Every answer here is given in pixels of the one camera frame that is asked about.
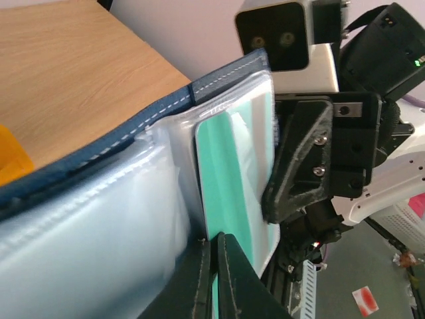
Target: white basket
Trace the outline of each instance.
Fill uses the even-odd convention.
[[[425,253],[425,222],[409,207],[407,201],[371,215],[414,253]]]

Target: pink object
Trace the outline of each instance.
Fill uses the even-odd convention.
[[[409,200],[409,207],[419,216],[423,218],[425,213],[425,193],[412,197]]]
[[[368,286],[353,291],[353,297],[363,317],[367,317],[379,310],[378,304]]]

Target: orange object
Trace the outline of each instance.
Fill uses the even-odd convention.
[[[34,170],[31,158],[11,131],[0,125],[0,186]]]

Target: denim fabric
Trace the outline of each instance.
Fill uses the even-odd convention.
[[[14,198],[22,199],[68,178],[72,172],[77,169],[81,170],[91,161],[98,161],[116,153],[123,146],[131,143],[134,136],[142,132],[147,125],[152,125],[165,116],[184,112],[220,94],[259,70],[269,70],[266,51],[262,49],[254,51],[154,102],[86,147],[1,187],[0,207],[10,203]],[[7,215],[5,210],[0,209],[0,219],[4,215]]]

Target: wooden surface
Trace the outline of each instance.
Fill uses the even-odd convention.
[[[0,124],[36,168],[189,83],[95,1],[0,10]]]

